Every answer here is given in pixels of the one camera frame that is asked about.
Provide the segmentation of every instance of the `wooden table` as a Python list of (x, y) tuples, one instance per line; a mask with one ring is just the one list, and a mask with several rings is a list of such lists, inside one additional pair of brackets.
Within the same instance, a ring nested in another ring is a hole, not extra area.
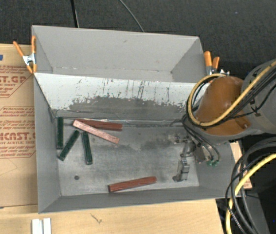
[[(11, 53), (11, 46), (0, 44), (0, 52)], [(31, 220), (47, 217), (53, 234), (223, 233), (214, 199), (41, 215), (37, 205), (6, 207), (0, 209), (0, 233), (31, 233)]]

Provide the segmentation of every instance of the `white plastic piece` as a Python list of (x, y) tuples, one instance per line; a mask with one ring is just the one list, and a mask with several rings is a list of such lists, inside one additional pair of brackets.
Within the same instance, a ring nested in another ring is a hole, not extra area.
[(51, 234), (51, 219), (33, 219), (32, 234)]

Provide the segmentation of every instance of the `wooden stick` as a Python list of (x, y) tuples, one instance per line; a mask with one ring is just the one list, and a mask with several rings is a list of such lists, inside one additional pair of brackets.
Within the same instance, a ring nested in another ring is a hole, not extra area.
[(154, 176), (144, 177), (144, 178), (139, 178), (139, 179), (134, 179), (134, 180), (129, 180), (125, 182), (108, 185), (108, 190), (109, 190), (109, 193), (114, 193), (121, 190), (136, 188), (136, 187), (145, 186), (145, 185), (151, 185), (156, 183), (156, 181), (157, 179)]
[(119, 123), (92, 120), (92, 119), (77, 119), (77, 120), (91, 127), (94, 127), (96, 129), (112, 130), (112, 131), (121, 131), (123, 129), (123, 125)]
[(105, 133), (105, 132), (100, 131), (98, 129), (95, 129), (95, 128), (93, 128), (93, 127), (91, 127), (91, 126), (89, 126), (89, 125), (87, 125), (85, 123), (80, 122), (77, 119), (74, 120), (73, 126), (79, 128), (79, 129), (81, 129), (83, 131), (86, 131), (86, 132), (88, 132), (88, 133), (90, 133), (92, 135), (95, 135), (95, 136), (98, 136), (98, 137), (100, 137), (102, 139), (105, 139), (105, 140), (107, 140), (109, 142), (112, 142), (112, 143), (115, 143), (115, 144), (118, 144), (118, 142), (119, 142), (119, 138), (117, 138), (115, 136), (112, 136), (112, 135), (109, 135), (108, 133)]

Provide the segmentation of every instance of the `gray carpet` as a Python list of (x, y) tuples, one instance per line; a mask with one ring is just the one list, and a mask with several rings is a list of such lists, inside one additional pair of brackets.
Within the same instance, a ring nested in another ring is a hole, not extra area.
[[(276, 58), (276, 0), (123, 0), (146, 32), (199, 36), (245, 77)], [(80, 27), (140, 31), (118, 0), (75, 0)], [(74, 27), (70, 0), (0, 0), (0, 43), (29, 43), (32, 24)]]

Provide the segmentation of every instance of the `cardboard box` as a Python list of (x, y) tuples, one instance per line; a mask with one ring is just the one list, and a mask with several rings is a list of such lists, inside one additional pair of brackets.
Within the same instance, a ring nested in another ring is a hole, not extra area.
[(33, 75), (12, 44), (0, 55), (0, 207), (36, 204)]

